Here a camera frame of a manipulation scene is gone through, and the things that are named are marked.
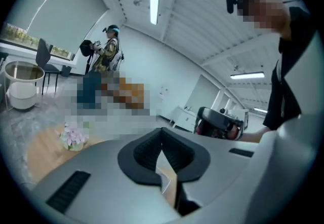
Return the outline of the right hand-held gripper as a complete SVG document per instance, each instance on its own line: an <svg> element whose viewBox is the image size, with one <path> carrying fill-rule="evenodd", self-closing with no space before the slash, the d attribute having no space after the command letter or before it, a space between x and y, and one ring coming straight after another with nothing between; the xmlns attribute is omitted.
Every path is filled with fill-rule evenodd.
<svg viewBox="0 0 324 224"><path fill-rule="evenodd" d="M221 130L221 137L223 139L227 139L227 133L232 129L233 125L237 125L242 136L244 131L248 128L249 110L222 108L219 110L219 112L217 112L207 107L201 107L198 110L196 117L197 126L200 121L205 121L211 124L214 128Z"/></svg>

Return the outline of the person's right hand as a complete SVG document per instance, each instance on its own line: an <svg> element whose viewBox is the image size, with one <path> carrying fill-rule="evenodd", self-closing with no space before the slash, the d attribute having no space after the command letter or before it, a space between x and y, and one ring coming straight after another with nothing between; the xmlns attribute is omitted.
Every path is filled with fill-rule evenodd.
<svg viewBox="0 0 324 224"><path fill-rule="evenodd" d="M240 129L237 127L237 125L233 125L232 129L228 131L226 138L228 140L239 140L240 136Z"/></svg>

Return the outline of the person's black top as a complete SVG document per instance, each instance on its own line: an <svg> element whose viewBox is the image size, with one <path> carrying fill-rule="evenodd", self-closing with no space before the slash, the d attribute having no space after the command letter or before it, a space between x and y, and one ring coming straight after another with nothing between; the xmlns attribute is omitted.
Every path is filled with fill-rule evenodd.
<svg viewBox="0 0 324 224"><path fill-rule="evenodd" d="M277 76L277 68L272 71L271 95L268 110L263 125L270 130L276 130L285 121L298 116L301 109L294 94L284 77L303 55L310 43L315 27L310 14L299 7L289 7L291 16L291 40L279 39L280 78Z"/></svg>

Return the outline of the black bag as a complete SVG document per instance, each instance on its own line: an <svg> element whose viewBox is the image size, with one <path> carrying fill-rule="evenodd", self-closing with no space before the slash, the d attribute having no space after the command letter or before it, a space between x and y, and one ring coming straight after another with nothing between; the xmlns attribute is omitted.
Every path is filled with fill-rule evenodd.
<svg viewBox="0 0 324 224"><path fill-rule="evenodd" d="M90 40L84 40L79 46L80 51L84 57L88 57L85 74L88 74L94 56L94 46Z"/></svg>

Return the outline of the clear plastic container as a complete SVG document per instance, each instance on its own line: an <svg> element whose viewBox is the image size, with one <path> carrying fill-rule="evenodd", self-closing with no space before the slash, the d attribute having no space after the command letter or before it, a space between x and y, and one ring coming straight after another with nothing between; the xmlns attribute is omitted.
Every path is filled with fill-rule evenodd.
<svg viewBox="0 0 324 224"><path fill-rule="evenodd" d="M170 167L156 167L156 173L160 175L162 180L162 193L175 193L177 190L177 174Z"/></svg>

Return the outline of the white low cabinet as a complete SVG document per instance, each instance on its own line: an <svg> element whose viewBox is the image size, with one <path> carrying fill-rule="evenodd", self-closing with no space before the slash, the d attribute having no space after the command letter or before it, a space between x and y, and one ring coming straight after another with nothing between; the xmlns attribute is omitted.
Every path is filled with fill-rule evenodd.
<svg viewBox="0 0 324 224"><path fill-rule="evenodd" d="M173 122L173 128L180 127L189 132L193 132L195 128L196 114L177 106L172 114L170 122Z"/></svg>

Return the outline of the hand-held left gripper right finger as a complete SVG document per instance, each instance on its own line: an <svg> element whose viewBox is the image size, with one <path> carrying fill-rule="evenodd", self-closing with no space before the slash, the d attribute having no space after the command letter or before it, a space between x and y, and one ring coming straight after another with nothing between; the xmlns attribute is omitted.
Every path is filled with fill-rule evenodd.
<svg viewBox="0 0 324 224"><path fill-rule="evenodd" d="M230 150L235 148L254 153L258 145L252 142L210 138L173 128L169 130L205 147L210 153L211 162L204 175L197 181L183 184L188 200L199 206L210 204L248 165L251 157L232 153Z"/></svg>

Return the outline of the black chair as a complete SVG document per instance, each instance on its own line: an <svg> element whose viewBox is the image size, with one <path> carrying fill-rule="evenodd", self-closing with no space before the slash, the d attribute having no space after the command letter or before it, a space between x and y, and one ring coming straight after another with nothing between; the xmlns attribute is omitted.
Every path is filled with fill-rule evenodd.
<svg viewBox="0 0 324 224"><path fill-rule="evenodd" d="M48 84L50 83L50 75L51 74L56 75L55 91L57 90L58 75L60 74L60 70L56 68L54 65L49 64L52 49L53 49L53 45L47 44L44 39L39 39L35 61L36 64L40 68L42 68L45 73L43 78L43 85L42 85L42 95L44 94L46 75L48 75Z"/></svg>

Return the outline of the oval wooden coffee table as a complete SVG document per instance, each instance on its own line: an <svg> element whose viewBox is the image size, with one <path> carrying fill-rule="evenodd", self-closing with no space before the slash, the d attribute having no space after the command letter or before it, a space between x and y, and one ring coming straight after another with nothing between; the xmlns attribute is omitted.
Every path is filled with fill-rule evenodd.
<svg viewBox="0 0 324 224"><path fill-rule="evenodd" d="M58 137L62 130L62 124L42 130L27 146L27 167L35 183L79 153L64 148L62 140Z"/></svg>

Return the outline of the person's right forearm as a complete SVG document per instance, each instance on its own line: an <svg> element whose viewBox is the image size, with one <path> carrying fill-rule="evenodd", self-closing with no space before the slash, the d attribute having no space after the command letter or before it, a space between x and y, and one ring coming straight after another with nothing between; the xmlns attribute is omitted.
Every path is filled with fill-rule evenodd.
<svg viewBox="0 0 324 224"><path fill-rule="evenodd" d="M241 138L240 141L244 141L244 142L253 142L253 143L259 143L262 136L266 133L269 132L270 129L268 127L264 127L261 130L254 132L254 133L244 133Z"/></svg>

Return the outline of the pink flowers in pot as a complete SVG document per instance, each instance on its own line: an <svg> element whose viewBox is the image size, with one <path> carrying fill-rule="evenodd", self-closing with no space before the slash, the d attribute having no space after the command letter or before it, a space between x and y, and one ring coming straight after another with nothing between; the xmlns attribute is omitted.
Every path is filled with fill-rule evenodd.
<svg viewBox="0 0 324 224"><path fill-rule="evenodd" d="M89 134L79 128L77 123L65 122L63 130L59 133L59 138L66 150L79 152L87 143Z"/></svg>

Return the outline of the grey roller blind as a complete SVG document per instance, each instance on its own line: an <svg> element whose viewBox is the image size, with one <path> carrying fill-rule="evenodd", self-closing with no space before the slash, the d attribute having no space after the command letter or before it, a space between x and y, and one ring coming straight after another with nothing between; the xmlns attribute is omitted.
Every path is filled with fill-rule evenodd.
<svg viewBox="0 0 324 224"><path fill-rule="evenodd" d="M103 0L46 0L27 33L76 53L92 26L106 12Z"/></svg>

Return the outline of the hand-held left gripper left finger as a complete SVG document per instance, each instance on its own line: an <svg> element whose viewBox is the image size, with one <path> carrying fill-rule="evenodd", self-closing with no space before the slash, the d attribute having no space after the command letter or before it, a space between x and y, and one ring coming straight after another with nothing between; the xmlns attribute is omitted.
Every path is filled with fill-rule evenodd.
<svg viewBox="0 0 324 224"><path fill-rule="evenodd" d="M54 224L180 224L155 167L160 152L181 144L178 133L157 128L92 145L35 186L38 209Z"/></svg>

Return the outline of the brown wooden bench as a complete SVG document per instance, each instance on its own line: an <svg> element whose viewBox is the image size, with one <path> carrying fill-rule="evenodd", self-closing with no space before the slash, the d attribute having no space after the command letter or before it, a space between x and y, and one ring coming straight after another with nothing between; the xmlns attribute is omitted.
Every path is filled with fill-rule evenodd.
<svg viewBox="0 0 324 224"><path fill-rule="evenodd" d="M123 104L127 109L144 108L144 84L127 83L125 77L102 79L101 95L112 103Z"/></svg>

